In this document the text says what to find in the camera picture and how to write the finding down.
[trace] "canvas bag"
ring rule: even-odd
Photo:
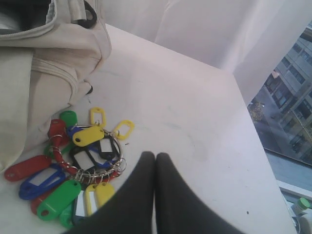
[[[0,35],[0,172],[47,139],[51,116],[90,91],[86,81],[111,52],[101,0],[51,0],[43,26]]]

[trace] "white table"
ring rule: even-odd
[[[114,187],[142,151],[167,152],[199,198],[240,230],[296,233],[234,77],[114,27],[108,31],[112,55],[91,78],[94,92],[72,110],[85,124],[91,107],[104,108],[108,130],[123,119],[135,123],[122,142],[128,167]],[[57,220],[30,212],[29,202],[18,198],[19,184],[1,178],[1,233],[64,231]]]

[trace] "keychain bundle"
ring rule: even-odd
[[[44,154],[15,164],[4,173],[12,182],[26,178],[19,197],[32,200],[31,210],[42,220],[59,217],[61,224],[70,228],[114,194],[108,182],[125,170],[119,140],[130,135],[134,124],[124,120],[109,132],[104,129],[105,112],[98,107],[90,110],[90,120],[90,125],[78,125],[75,112],[61,113],[59,119],[51,121],[50,144]],[[124,126],[128,131],[121,134]],[[65,153],[72,162],[63,159]]]

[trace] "white curtain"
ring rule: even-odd
[[[234,74],[248,104],[312,20],[311,0],[103,0],[108,24]]]

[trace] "yellow key tag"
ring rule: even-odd
[[[122,127],[129,127],[128,131],[123,135],[121,133],[121,128]],[[123,120],[122,122],[120,122],[116,128],[113,130],[113,132],[116,134],[116,138],[119,140],[125,140],[129,137],[130,133],[133,131],[133,129],[135,128],[135,124],[130,121],[130,120]]]
[[[95,199],[96,187],[97,186],[95,184],[91,184],[84,192],[84,200],[85,204],[87,205],[88,216],[91,216],[95,211],[97,211],[97,204]]]
[[[110,183],[100,183],[96,187],[97,207],[100,208],[115,194],[114,187]]]
[[[75,145],[84,147],[92,144],[98,140],[102,140],[105,136],[104,130],[99,126],[92,126],[76,132],[73,135],[73,142]]]
[[[90,120],[92,125],[104,128],[106,126],[105,111],[99,107],[93,107],[90,110]]]

